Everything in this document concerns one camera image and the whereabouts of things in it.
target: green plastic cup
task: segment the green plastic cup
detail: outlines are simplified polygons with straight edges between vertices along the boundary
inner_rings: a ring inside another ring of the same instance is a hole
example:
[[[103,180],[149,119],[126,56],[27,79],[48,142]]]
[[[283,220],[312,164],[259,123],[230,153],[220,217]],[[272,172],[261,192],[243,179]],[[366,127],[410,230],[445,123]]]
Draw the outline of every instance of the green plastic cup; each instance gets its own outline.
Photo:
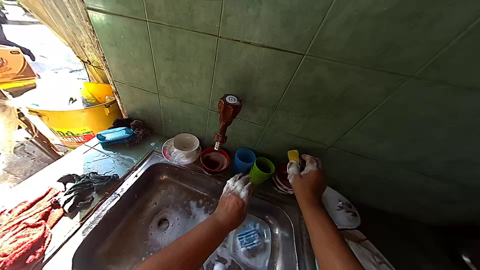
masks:
[[[250,182],[260,184],[275,172],[275,165],[266,158],[257,158],[249,171]]]

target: ceramic tile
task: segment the ceramic tile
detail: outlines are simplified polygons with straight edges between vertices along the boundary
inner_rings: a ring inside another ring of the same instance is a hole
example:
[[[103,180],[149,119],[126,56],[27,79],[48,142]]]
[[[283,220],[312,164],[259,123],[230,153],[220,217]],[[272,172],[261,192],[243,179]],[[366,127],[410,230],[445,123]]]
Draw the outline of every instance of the ceramic tile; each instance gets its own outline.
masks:
[[[129,118],[143,120],[156,132],[162,132],[162,110],[158,94],[116,82]]]
[[[320,158],[326,149],[326,145],[265,128],[254,150],[256,153],[258,152],[258,157],[265,156],[278,166],[288,163],[287,152],[289,150],[298,150],[300,154],[309,154]]]
[[[84,173],[118,174],[122,177],[131,167],[133,164],[112,158],[96,149],[90,149],[84,153]]]
[[[208,110],[165,96],[160,96],[160,101],[165,123],[164,134],[175,137],[180,133],[190,133],[197,136],[202,144]]]
[[[480,87],[480,24],[430,63],[419,77],[452,84]]]
[[[329,185],[353,202],[427,223],[467,222],[480,213],[477,196],[461,185],[335,148],[325,152],[322,162],[334,178]]]
[[[126,144],[114,144],[103,147],[100,144],[97,144],[93,149],[96,149],[115,159],[134,165],[141,161],[150,152],[150,150],[155,147],[161,138],[163,138],[162,135],[158,133],[152,133],[144,138],[140,143],[132,146],[128,146]]]
[[[157,92],[147,23],[88,11],[116,81]]]
[[[308,54],[413,74],[479,15],[476,0],[336,0]]]
[[[220,35],[305,52],[332,0],[224,0]]]
[[[220,121],[218,112],[210,110],[208,112],[208,125],[205,138],[206,147],[215,145],[214,135],[218,132],[219,128]],[[235,151],[241,147],[253,149],[263,130],[263,126],[241,119],[234,119],[233,123],[227,129],[227,143],[225,143],[222,148],[228,153],[235,153]]]
[[[210,109],[218,99],[242,99],[239,118],[266,125],[288,85],[301,55],[219,39]]]
[[[306,57],[268,127],[332,144],[404,77]]]
[[[145,0],[149,21],[218,34],[222,1]]]
[[[88,142],[86,142],[84,145],[85,146],[88,146],[88,147],[94,147],[95,145],[98,144],[98,139],[95,137],[93,137],[91,140],[89,140]]]
[[[166,141],[168,141],[169,139],[171,139],[169,136],[162,136],[162,138],[161,138],[161,139],[158,141],[158,143],[155,145],[154,150],[162,153],[163,144],[164,144]]]
[[[208,108],[216,37],[154,23],[148,25],[159,93]]]
[[[87,8],[145,20],[142,0],[85,0]]]
[[[480,93],[411,80],[336,144],[436,179],[480,186]]]
[[[69,173],[116,173],[122,177],[132,166],[83,145],[19,183],[7,197],[0,197],[0,206],[10,208],[24,200],[32,200],[50,186],[63,190],[63,184],[57,180]]]

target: blue plastic cup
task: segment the blue plastic cup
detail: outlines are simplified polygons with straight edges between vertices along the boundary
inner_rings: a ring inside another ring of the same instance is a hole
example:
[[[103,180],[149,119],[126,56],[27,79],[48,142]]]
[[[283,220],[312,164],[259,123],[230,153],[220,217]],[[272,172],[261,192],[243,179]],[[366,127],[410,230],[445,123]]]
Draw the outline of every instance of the blue plastic cup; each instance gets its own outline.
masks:
[[[236,173],[248,173],[256,158],[257,157],[252,150],[248,148],[239,148],[237,152],[235,152],[233,170]]]

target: cardboard box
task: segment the cardboard box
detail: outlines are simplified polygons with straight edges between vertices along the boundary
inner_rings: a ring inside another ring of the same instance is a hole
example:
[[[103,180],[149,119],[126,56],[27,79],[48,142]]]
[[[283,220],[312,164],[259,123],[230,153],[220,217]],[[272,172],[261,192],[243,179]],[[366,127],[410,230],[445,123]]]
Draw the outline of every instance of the cardboard box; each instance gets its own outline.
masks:
[[[37,78],[24,54],[16,47],[0,47],[0,83]]]

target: saucer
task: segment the saucer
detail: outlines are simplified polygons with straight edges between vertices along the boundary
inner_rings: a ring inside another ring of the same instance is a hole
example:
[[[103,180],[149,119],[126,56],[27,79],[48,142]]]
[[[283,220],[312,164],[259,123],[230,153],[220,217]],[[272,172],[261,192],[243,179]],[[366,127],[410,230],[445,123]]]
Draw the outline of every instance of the saucer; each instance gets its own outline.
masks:
[[[195,151],[192,151],[188,156],[184,154],[176,155],[175,148],[173,147],[173,139],[166,141],[162,146],[162,155],[170,163],[175,165],[187,165],[200,156],[202,148],[199,146]]]
[[[322,202],[339,229],[354,229],[360,225],[360,215],[355,207],[335,189],[328,186]]]

